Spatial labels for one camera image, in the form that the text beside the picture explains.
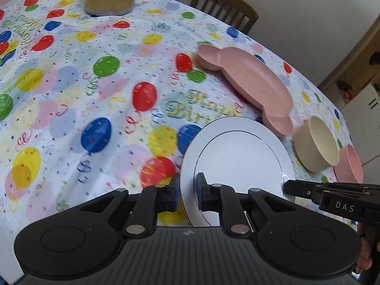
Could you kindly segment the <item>person right hand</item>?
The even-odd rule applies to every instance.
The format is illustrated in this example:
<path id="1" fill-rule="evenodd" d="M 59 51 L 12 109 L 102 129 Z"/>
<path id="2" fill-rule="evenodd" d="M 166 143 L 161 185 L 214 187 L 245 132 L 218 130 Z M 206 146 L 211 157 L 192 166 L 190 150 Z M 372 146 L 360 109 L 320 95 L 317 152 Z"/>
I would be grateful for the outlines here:
<path id="1" fill-rule="evenodd" d="M 357 224 L 357 233 L 361 238 L 361 253 L 355 267 L 355 273 L 360 274 L 363 271 L 369 270 L 372 266 L 371 249 L 372 245 L 365 239 L 365 225 Z"/>

